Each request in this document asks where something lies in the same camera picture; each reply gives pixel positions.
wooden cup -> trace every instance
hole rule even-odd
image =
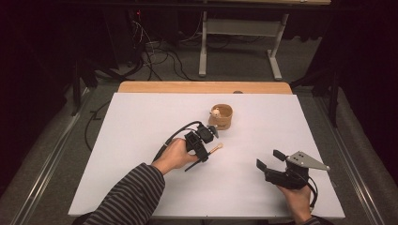
[[[220,111],[220,116],[216,117],[211,114],[214,110]],[[210,117],[208,118],[208,123],[210,125],[216,126],[217,130],[225,130],[231,127],[233,110],[231,106],[227,104],[217,104],[211,108]]]

metal rail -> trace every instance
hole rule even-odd
[[[360,175],[360,172],[355,165],[354,160],[352,159],[347,147],[344,144],[343,138],[339,132],[339,130],[333,126],[328,118],[328,109],[324,100],[320,97],[315,98],[316,105],[323,112],[323,116],[328,123],[328,126],[333,134],[334,140],[338,145],[338,154],[342,161],[344,162],[345,170],[351,180],[351,183],[357,192],[358,198],[362,207],[366,213],[366,216],[369,218],[371,224],[374,225],[384,225],[384,220],[381,217],[377,206],[373,200],[373,197],[369,191],[369,188],[366,186],[365,182]]]

wooden table edge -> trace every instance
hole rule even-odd
[[[286,82],[122,82],[118,93],[287,94]]]

dark background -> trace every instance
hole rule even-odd
[[[392,0],[332,2],[334,8],[361,5],[363,10],[334,17],[328,13],[292,13],[283,38],[300,36],[305,41],[323,37],[308,75],[329,67],[335,53],[340,54],[337,58],[344,59],[339,69],[340,85],[396,182],[397,3]],[[187,35],[194,32],[200,15],[177,10],[141,12],[150,35],[175,45],[179,39],[177,31]],[[61,8],[50,0],[1,3],[1,193],[40,132],[66,103],[64,92],[71,84],[76,61],[88,57],[115,68],[117,63],[126,63],[133,57],[121,51],[134,50],[133,43],[126,38],[131,27],[123,18],[128,16],[127,11],[120,14],[98,8]],[[245,17],[236,13],[224,16]],[[265,14],[253,14],[247,19],[264,17]],[[107,22],[115,20],[121,21],[119,26],[110,29]]]

forearm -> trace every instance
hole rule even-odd
[[[164,190],[161,172],[144,163],[131,170],[84,224],[145,224]]]

